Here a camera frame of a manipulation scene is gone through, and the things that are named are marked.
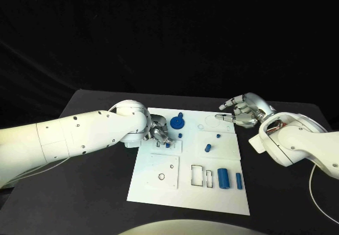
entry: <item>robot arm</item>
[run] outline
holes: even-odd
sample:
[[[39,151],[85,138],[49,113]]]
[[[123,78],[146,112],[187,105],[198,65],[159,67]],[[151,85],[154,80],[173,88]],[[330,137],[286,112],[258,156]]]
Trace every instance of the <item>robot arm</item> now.
[[[300,114],[277,113],[254,93],[235,97],[219,109],[232,104],[237,105],[235,116],[219,114],[215,118],[245,128],[252,127],[257,120],[261,122],[260,133],[249,139],[257,152],[267,151],[283,166],[307,158],[329,176],[339,179],[339,132],[327,133],[319,123]]]
[[[99,110],[0,130],[0,188],[32,168],[91,153],[118,141],[125,147],[140,146],[143,139],[173,142],[166,119],[159,116],[153,121],[138,102],[125,100],[114,108],[117,113]]]

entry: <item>blue object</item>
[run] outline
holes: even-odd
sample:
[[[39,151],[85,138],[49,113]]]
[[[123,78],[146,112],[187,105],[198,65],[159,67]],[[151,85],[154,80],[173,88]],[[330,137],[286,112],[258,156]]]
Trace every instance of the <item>blue object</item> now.
[[[228,170],[225,168],[218,169],[219,188],[229,188]]]
[[[170,126],[173,129],[179,130],[183,128],[183,125],[185,125],[185,120],[183,120],[183,114],[182,112],[179,113],[177,117],[173,117],[170,119]]]
[[[211,151],[211,148],[212,148],[212,145],[208,144],[208,145],[206,145],[206,148],[205,148],[205,152],[206,152],[206,153]]]
[[[235,176],[237,176],[237,187],[238,189],[242,189],[241,174],[237,173]]]

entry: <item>table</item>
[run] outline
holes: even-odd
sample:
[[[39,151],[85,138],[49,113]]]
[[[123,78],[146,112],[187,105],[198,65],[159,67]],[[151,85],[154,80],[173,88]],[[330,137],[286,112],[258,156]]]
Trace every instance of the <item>table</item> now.
[[[61,117],[108,110],[124,99],[146,107],[212,112],[226,100],[78,90]],[[330,129],[316,105],[270,105],[280,112],[304,114]],[[235,131],[251,216],[127,202],[137,148],[118,143],[20,181],[0,210],[0,234],[118,234],[169,219],[224,222],[267,234],[333,234],[337,225],[317,210],[307,191],[313,163],[280,166],[248,143],[258,126],[249,130],[237,126]],[[316,169],[312,188],[319,206],[339,219],[339,181]]]

